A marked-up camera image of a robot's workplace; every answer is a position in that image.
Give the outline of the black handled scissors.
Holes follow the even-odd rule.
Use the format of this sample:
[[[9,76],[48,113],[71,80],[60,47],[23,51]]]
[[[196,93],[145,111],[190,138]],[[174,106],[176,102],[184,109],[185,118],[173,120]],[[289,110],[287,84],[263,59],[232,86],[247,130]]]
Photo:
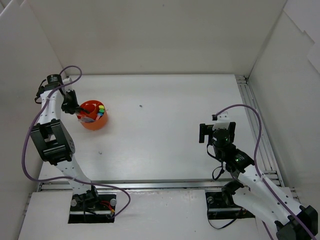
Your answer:
[[[83,107],[79,107],[79,113],[82,114],[82,115],[84,115],[84,114],[89,115],[92,112],[90,110],[87,110],[87,109],[83,108]]]

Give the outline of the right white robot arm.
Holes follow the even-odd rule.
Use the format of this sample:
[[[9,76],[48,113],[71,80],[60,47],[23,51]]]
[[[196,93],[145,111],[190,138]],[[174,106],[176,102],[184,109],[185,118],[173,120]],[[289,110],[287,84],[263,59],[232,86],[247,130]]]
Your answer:
[[[227,127],[201,125],[201,141],[208,137],[214,159],[225,166],[232,181],[221,189],[221,200],[228,206],[244,208],[275,232],[279,240],[314,240],[319,232],[318,212],[303,206],[274,184],[254,160],[234,144],[235,122]]]

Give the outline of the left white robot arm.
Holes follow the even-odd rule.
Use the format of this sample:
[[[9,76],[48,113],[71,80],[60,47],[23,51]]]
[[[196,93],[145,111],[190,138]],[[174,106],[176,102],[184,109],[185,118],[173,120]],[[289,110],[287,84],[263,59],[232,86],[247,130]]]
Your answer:
[[[189,76],[50,75],[31,139],[87,209],[115,182],[199,181],[213,168],[204,145],[209,103]]]

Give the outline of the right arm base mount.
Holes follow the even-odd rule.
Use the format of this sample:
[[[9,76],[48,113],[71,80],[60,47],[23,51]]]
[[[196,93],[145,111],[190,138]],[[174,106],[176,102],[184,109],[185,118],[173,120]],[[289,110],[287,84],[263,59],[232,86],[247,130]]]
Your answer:
[[[224,185],[220,191],[206,191],[206,216],[209,225],[215,230],[222,230],[240,219],[253,219],[255,216],[246,208],[236,205],[233,195],[236,190],[243,189],[244,185],[232,180]],[[213,221],[230,220],[223,226],[214,226]]]

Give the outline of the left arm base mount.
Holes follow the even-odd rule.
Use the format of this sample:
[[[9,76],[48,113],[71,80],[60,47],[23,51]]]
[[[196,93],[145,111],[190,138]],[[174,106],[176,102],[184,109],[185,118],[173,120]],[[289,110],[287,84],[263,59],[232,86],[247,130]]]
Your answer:
[[[71,200],[68,224],[108,224],[115,222],[117,196],[100,194],[96,203],[77,203]]]

